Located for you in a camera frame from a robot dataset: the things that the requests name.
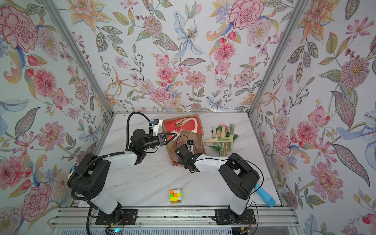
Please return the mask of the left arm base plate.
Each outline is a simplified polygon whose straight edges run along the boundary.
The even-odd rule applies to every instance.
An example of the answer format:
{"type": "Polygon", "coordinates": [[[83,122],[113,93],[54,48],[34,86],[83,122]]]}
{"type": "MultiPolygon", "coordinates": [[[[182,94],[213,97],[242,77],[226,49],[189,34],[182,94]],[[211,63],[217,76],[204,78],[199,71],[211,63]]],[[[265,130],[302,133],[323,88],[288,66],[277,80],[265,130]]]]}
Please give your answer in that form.
{"type": "Polygon", "coordinates": [[[135,225],[137,219],[137,209],[115,209],[112,214],[105,214],[99,211],[96,225],[135,225]]]}

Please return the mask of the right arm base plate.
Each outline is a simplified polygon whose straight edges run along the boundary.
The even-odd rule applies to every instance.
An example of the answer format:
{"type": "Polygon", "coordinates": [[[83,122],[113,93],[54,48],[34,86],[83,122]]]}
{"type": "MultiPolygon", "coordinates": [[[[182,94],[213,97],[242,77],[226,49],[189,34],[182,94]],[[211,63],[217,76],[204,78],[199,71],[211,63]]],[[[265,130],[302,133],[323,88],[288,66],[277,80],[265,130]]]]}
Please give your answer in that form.
{"type": "Polygon", "coordinates": [[[246,208],[241,215],[236,214],[230,208],[215,209],[214,219],[217,225],[256,225],[256,216],[252,209],[246,208]]]}

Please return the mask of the green fan laid crosswise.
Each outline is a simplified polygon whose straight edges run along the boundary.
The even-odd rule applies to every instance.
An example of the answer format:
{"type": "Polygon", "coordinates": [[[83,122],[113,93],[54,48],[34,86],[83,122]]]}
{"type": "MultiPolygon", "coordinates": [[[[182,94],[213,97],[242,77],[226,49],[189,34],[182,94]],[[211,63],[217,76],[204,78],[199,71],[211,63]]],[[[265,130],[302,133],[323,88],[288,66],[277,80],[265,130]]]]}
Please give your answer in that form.
{"type": "Polygon", "coordinates": [[[233,141],[234,141],[234,136],[230,136],[230,137],[206,139],[203,141],[203,143],[226,143],[226,142],[232,143],[233,141]]]}

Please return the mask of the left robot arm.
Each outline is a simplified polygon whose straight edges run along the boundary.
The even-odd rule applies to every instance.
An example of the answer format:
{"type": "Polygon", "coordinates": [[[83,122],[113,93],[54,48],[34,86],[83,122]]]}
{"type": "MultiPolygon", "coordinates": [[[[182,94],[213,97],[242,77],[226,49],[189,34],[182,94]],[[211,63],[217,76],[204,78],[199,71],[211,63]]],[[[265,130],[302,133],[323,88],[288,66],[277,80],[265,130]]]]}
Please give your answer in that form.
{"type": "Polygon", "coordinates": [[[87,154],[69,175],[67,185],[71,189],[72,198],[85,201],[106,215],[120,211],[121,204],[105,190],[106,184],[110,183],[109,176],[122,167],[140,164],[148,149],[166,146],[176,137],[175,133],[154,135],[137,129],[126,151],[102,156],[87,154]]]}

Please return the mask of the red burlap tote bag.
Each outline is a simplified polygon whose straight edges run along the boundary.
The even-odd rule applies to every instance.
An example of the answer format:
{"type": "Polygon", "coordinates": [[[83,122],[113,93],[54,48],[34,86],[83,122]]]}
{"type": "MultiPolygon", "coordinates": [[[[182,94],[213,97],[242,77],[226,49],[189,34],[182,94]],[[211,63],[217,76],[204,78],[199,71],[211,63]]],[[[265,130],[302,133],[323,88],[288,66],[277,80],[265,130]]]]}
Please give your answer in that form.
{"type": "Polygon", "coordinates": [[[204,130],[198,114],[164,120],[162,128],[163,132],[177,135],[171,143],[166,145],[172,166],[181,166],[175,151],[183,144],[189,145],[189,141],[193,141],[191,152],[206,154],[203,144],[204,130]]]}

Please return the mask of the green folding fan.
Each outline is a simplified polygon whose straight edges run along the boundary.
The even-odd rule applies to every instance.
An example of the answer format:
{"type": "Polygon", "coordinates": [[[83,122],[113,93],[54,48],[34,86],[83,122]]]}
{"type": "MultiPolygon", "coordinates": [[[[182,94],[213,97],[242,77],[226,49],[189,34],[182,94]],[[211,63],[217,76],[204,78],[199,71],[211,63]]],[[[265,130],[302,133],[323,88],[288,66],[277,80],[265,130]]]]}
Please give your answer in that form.
{"type": "MultiPolygon", "coordinates": [[[[217,139],[217,130],[216,130],[216,127],[214,126],[212,128],[212,138],[213,139],[217,139]]],[[[219,146],[218,146],[219,143],[215,142],[215,143],[212,143],[212,147],[219,150],[219,146]]]]}
{"type": "Polygon", "coordinates": [[[230,137],[233,137],[233,141],[230,143],[231,148],[233,148],[234,141],[239,137],[237,134],[235,134],[235,124],[234,123],[230,124],[229,133],[230,133],[230,137]]]}

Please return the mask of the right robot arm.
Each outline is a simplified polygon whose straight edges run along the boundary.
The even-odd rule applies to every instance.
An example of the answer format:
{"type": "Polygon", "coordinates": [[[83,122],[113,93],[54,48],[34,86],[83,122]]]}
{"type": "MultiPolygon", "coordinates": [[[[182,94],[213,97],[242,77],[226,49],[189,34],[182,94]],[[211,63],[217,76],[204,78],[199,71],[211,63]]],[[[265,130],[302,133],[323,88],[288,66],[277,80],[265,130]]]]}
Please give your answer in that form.
{"type": "Polygon", "coordinates": [[[243,217],[250,196],[256,192],[256,185],[264,176],[254,163],[232,153],[228,158],[209,157],[205,154],[193,154],[187,145],[182,145],[175,151],[178,163],[191,173],[219,173],[230,191],[233,193],[229,205],[229,214],[236,219],[243,217]]]}

